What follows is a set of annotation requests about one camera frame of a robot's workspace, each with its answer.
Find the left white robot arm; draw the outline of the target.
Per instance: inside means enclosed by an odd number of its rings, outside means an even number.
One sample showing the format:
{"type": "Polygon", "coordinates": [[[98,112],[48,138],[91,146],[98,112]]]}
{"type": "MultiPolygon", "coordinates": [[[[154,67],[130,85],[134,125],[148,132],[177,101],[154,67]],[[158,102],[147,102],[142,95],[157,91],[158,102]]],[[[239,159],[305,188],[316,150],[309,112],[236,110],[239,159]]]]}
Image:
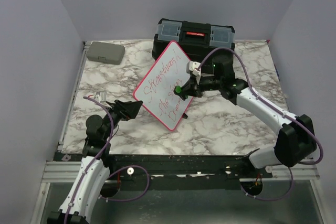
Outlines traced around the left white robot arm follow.
{"type": "Polygon", "coordinates": [[[123,170],[116,170],[115,164],[109,162],[114,129],[120,121],[135,119],[143,104],[142,101],[115,100],[104,106],[93,98],[84,99],[100,106],[106,115],[101,117],[94,114],[86,119],[86,138],[79,172],[64,202],[58,211],[49,214],[47,223],[91,222],[94,206],[105,181],[123,170]]]}

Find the green whiteboard eraser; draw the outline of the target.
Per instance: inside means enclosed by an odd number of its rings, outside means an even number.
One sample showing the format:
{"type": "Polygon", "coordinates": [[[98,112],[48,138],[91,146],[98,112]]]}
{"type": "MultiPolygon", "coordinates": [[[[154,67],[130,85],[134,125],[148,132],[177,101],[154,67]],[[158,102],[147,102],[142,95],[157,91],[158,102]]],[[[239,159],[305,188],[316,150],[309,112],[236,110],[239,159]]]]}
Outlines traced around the green whiteboard eraser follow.
{"type": "Polygon", "coordinates": [[[183,101],[185,101],[188,98],[186,91],[181,86],[176,86],[174,88],[174,94],[177,95],[179,98],[181,98],[183,101]]]}

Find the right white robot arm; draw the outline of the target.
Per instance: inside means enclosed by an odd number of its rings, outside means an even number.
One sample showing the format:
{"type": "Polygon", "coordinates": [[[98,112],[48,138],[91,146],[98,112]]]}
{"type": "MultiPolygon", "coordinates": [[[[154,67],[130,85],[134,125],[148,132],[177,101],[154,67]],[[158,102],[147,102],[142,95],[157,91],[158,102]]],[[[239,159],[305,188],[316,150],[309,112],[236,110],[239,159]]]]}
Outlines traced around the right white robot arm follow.
{"type": "Polygon", "coordinates": [[[236,78],[233,60],[216,56],[212,59],[212,68],[212,75],[203,76],[201,63],[190,61],[186,67],[190,78],[182,87],[176,87],[174,93],[186,100],[200,98],[205,91],[219,91],[224,99],[252,113],[276,134],[273,147],[257,149],[247,155],[248,161],[241,165],[246,177],[255,177],[266,166],[293,167],[317,149],[312,119],[281,109],[260,95],[248,81],[236,78]]]}

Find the pink framed whiteboard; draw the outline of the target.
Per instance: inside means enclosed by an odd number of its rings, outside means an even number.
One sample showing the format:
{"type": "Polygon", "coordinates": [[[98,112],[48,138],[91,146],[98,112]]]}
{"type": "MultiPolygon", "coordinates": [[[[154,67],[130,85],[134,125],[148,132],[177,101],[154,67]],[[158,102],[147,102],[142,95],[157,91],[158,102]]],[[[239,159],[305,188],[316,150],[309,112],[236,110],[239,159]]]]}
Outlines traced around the pink framed whiteboard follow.
{"type": "Polygon", "coordinates": [[[189,61],[179,44],[170,42],[133,92],[133,97],[170,131],[176,129],[193,100],[189,97],[183,101],[174,94],[174,88],[189,79],[189,61]]]}

